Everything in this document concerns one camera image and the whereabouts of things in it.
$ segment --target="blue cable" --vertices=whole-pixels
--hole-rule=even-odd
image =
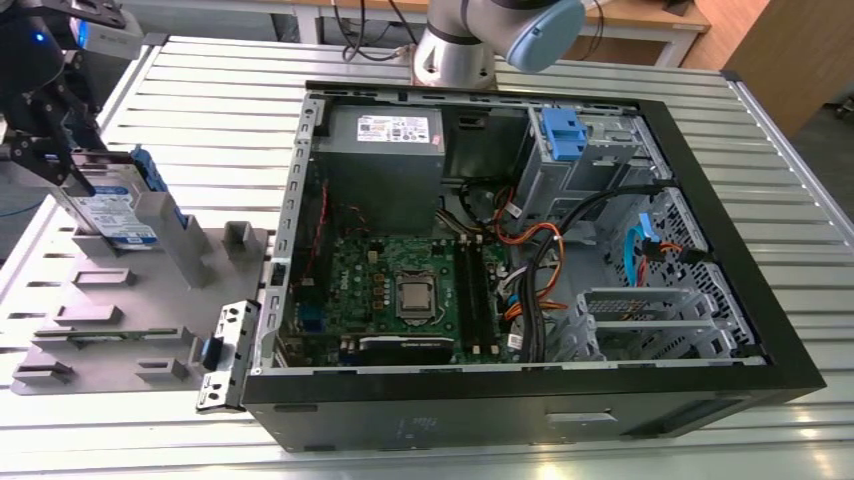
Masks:
[[[629,285],[638,286],[638,277],[636,272],[636,236],[644,238],[644,228],[636,225],[626,232],[626,243],[624,244],[624,266],[626,268],[626,279]]]
[[[12,216],[18,215],[19,213],[28,212],[34,208],[39,208],[39,206],[42,205],[42,202],[36,203],[35,205],[28,206],[27,208],[22,208],[20,210],[15,210],[14,212],[4,213],[3,215],[0,215],[0,218],[12,217]]]

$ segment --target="connector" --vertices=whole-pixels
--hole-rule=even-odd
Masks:
[[[694,265],[700,262],[709,261],[709,252],[700,250],[697,248],[684,248],[677,256],[677,261],[682,263],[688,263],[689,265]]]

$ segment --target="metal bracket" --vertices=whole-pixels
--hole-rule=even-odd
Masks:
[[[217,371],[205,375],[197,412],[245,412],[241,406],[243,384],[250,367],[250,353],[261,305],[245,300],[223,307],[217,331],[209,342],[222,342]]]

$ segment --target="sticker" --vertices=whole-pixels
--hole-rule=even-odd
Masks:
[[[522,216],[522,209],[517,207],[516,203],[513,202],[507,202],[505,210],[507,210],[507,213],[510,213],[514,218],[520,218]]]
[[[674,24],[673,28],[677,30],[696,30],[698,32],[702,32],[705,27],[702,25],[686,25],[684,23],[677,23]]]
[[[430,143],[427,117],[359,117],[361,142]]]
[[[517,335],[516,333],[507,335],[507,348],[522,350],[522,335]]]
[[[125,187],[95,187],[94,197],[74,199],[105,237],[137,245],[153,244],[158,236],[134,214],[134,197]]]

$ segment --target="slotted metal surface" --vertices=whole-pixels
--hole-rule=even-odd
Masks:
[[[249,220],[275,228],[307,79],[405,84],[409,70],[345,65],[333,47],[175,37],[133,64],[102,116],[106,138],[114,149],[146,145],[203,226]],[[661,479],[718,477],[724,467],[732,478],[850,477],[852,227],[748,92],[712,72],[604,64],[522,75],[499,63],[498,80],[503,90],[669,104],[828,388],[673,440],[325,455],[283,452],[246,414],[198,416],[195,392],[18,397],[11,373],[76,252],[72,222],[47,201],[0,273],[0,472]]]

